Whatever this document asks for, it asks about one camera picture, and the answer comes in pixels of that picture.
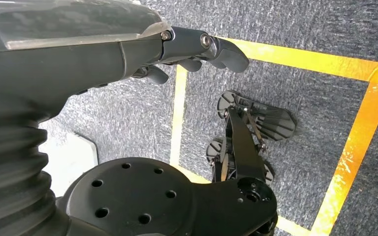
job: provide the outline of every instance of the transparent plastic cover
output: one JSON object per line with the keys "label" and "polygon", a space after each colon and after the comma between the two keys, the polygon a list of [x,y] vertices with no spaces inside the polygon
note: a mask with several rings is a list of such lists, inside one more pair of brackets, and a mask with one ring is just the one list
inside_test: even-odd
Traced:
{"label": "transparent plastic cover", "polygon": [[128,0],[0,0],[0,50],[128,41],[169,30]]}

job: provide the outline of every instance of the screw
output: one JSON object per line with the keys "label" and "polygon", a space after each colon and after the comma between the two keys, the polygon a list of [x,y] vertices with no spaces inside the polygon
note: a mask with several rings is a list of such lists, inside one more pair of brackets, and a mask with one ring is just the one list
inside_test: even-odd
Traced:
{"label": "screw", "polygon": [[201,45],[204,48],[209,48],[209,46],[211,45],[211,38],[207,33],[201,34]]}
{"label": "screw", "polygon": [[163,31],[160,34],[162,40],[168,40],[172,37],[169,31]]}

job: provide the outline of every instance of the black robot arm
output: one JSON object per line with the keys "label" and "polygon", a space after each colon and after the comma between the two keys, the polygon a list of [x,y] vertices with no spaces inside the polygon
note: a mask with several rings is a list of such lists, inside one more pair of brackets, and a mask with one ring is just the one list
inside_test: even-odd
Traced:
{"label": "black robot arm", "polygon": [[[260,178],[198,185],[167,164],[141,158],[95,167],[56,207],[51,177],[41,171],[48,158],[38,152],[47,133],[37,127],[56,116],[70,96],[130,76],[164,83],[167,77],[155,67],[159,63],[190,71],[198,70],[202,60],[235,72],[248,66],[234,44],[203,31],[165,27],[146,35],[152,25],[162,26],[161,19],[145,8],[125,9],[129,4],[0,1],[0,236],[241,236],[275,215],[276,199]],[[117,40],[116,31],[130,28],[117,27],[119,12],[124,14],[121,23],[133,24],[133,13],[141,13],[149,17],[142,24],[155,24]],[[126,174],[132,182],[121,182],[119,188],[116,177]],[[239,200],[240,189],[251,183],[265,190],[265,201]],[[135,196],[142,196],[144,204],[128,202]]]}

